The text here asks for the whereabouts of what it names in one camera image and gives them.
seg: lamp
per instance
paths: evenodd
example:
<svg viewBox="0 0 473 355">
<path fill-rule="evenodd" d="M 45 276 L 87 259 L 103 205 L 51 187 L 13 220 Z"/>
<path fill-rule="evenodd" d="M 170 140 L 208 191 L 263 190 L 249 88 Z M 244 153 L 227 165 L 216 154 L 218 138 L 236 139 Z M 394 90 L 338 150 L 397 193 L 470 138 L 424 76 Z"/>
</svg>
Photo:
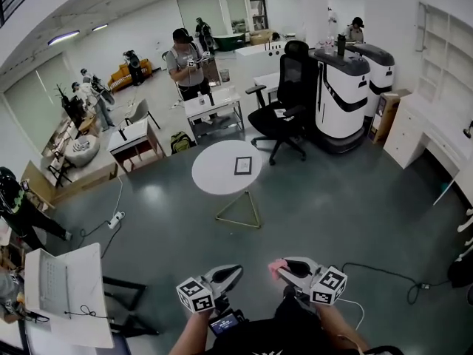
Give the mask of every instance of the lamp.
<svg viewBox="0 0 473 355">
<path fill-rule="evenodd" d="M 50 40 L 47 44 L 50 45 L 50 46 L 53 45 L 53 44 L 57 44 L 58 42 L 64 41 L 68 38 L 75 37 L 77 34 L 79 34 L 79 32 L 80 32 L 79 30 L 76 30 L 76 31 L 71 32 L 71 33 L 58 35 L 57 37 L 54 37 L 52 40 Z"/>
<path fill-rule="evenodd" d="M 99 27 L 94 27 L 92 29 L 92 32 L 96 32 L 97 30 L 103 29 L 104 27 L 108 27 L 108 26 L 109 26 L 108 24 L 104 24 L 104 25 L 101 25 Z"/>
</svg>

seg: window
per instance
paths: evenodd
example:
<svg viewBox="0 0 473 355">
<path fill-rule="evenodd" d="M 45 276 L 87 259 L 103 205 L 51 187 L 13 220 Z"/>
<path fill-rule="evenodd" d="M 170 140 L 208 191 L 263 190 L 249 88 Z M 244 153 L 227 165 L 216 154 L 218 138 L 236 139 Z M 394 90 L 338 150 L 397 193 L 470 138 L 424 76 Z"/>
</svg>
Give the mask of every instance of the window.
<svg viewBox="0 0 473 355">
<path fill-rule="evenodd" d="M 245 0 L 227 0 L 227 4 L 233 33 L 246 33 L 248 31 L 248 19 Z"/>
<path fill-rule="evenodd" d="M 268 29 L 268 16 L 265 0 L 250 0 L 251 18 L 255 30 Z"/>
</svg>

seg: man in gray t-shirt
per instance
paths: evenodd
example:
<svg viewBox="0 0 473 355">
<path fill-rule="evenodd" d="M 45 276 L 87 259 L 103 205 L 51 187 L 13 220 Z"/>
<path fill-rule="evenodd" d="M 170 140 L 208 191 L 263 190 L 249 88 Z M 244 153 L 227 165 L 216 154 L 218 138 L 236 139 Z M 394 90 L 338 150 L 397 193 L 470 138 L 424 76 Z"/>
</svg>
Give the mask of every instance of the man in gray t-shirt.
<svg viewBox="0 0 473 355">
<path fill-rule="evenodd" d="M 168 64 L 169 75 L 174 80 L 180 90 L 183 100 L 187 101 L 197 97 L 197 93 L 208 95 L 210 86 L 204 77 L 204 72 L 200 64 L 188 67 L 187 62 L 196 61 L 200 54 L 197 46 L 192 42 L 186 29 L 177 29 L 172 33 L 174 46 L 168 51 L 166 63 Z"/>
</svg>

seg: bottle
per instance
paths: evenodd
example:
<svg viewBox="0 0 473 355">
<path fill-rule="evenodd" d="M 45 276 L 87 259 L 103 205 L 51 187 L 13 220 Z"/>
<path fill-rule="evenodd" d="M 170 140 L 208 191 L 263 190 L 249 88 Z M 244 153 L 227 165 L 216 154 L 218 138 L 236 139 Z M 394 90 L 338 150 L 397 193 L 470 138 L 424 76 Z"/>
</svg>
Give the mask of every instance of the bottle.
<svg viewBox="0 0 473 355">
<path fill-rule="evenodd" d="M 345 55 L 345 45 L 347 44 L 347 39 L 343 34 L 339 34 L 337 38 L 338 42 L 338 55 Z"/>
<path fill-rule="evenodd" d="M 202 93 L 200 93 L 200 91 L 197 93 L 197 97 L 199 98 L 199 104 L 200 105 L 205 104 L 204 97 L 202 96 Z"/>
</svg>

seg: pillar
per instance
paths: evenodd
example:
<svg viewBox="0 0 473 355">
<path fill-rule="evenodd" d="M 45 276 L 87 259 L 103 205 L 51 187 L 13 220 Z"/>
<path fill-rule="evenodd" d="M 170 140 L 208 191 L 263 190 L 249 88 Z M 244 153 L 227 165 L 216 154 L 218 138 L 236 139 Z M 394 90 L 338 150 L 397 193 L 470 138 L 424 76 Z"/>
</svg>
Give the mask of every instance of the pillar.
<svg viewBox="0 0 473 355">
<path fill-rule="evenodd" d="M 315 47 L 319 41 L 325 41 L 328 35 L 328 1 L 302 0 L 305 41 L 309 47 Z"/>
</svg>

